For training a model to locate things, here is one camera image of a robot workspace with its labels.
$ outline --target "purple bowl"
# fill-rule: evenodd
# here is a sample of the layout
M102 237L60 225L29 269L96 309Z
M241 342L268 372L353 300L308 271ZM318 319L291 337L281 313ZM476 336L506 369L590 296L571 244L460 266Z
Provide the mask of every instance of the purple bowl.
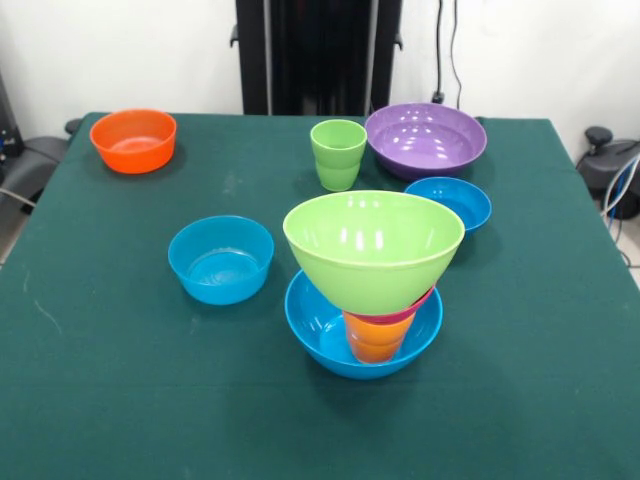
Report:
M436 103L389 105L373 113L365 129L380 164L405 180L453 175L487 146L475 118Z

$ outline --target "blue bowl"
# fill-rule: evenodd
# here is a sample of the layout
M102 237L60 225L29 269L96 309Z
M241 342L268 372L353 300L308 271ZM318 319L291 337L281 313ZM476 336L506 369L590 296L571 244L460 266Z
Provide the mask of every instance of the blue bowl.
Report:
M435 289L418 309L393 359L364 364L351 353L342 311L329 303L302 270L291 280L284 305L289 327L309 355L333 373L355 380L385 377L406 367L429 346L442 325L442 300Z
M274 252L269 231L232 215L186 226L171 240L169 264L185 290L210 305L230 305L264 285Z
M453 210L471 235L491 216L491 200L474 184L452 177L429 177L412 183L406 193L429 198Z

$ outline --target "orange bowl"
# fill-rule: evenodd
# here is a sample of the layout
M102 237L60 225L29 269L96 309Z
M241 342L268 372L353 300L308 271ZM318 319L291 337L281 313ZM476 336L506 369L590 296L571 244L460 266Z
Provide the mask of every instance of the orange bowl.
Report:
M98 120L89 138L109 168L120 173L147 173L173 156L177 124L157 110L123 110Z

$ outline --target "orange cup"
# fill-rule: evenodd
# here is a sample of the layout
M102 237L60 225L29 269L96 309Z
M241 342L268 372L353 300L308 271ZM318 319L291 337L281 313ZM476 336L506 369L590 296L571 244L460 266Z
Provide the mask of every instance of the orange cup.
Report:
M177 124L157 110L123 110L98 120L89 138L104 163L120 173L147 173L173 156Z
M402 345L416 312L392 324L374 324L342 312L347 327L347 342L353 355L362 363L388 362Z

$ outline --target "white wall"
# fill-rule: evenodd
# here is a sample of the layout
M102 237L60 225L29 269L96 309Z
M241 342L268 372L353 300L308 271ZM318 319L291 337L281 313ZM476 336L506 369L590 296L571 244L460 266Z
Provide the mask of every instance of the white wall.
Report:
M23 136L61 135L96 110L241 113L235 23L234 0L0 0L0 71Z
M456 91L451 2L442 36L447 104ZM392 102L431 98L436 7L404 0ZM234 23L234 0L0 0L0 71L27 137L61 135L66 120L92 110L241 113ZM640 137L639 46L640 2L459 0L462 108L550 117L574 157L592 124Z
M445 0L447 57L452 0ZM436 86L436 0L404 0L405 49L395 57L393 102L430 100ZM459 0L455 61L461 108L473 115L547 117L575 159L583 131L603 124L640 138L640 2ZM445 103L457 86L443 59Z

